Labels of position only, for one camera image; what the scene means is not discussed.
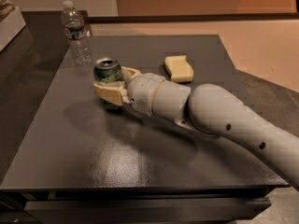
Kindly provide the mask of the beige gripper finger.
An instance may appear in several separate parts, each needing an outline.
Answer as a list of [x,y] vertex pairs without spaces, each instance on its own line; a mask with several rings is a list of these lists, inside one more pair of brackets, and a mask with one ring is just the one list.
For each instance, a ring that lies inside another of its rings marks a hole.
[[93,89],[98,97],[112,103],[113,105],[122,106],[130,103],[124,81],[109,83],[95,81],[93,83]]
[[133,78],[135,78],[137,76],[140,76],[141,72],[137,69],[132,68],[132,67],[123,66],[121,68],[121,74],[122,74],[122,85],[124,87],[126,87]]

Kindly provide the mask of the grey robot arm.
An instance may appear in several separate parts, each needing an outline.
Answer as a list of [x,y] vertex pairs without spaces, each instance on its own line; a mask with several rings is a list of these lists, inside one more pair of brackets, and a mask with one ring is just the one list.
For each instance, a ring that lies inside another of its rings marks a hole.
[[95,81],[97,96],[113,105],[173,122],[208,138],[239,144],[294,188],[299,187],[299,138],[263,119],[232,93],[215,84],[195,88],[163,76],[122,68],[122,81]]

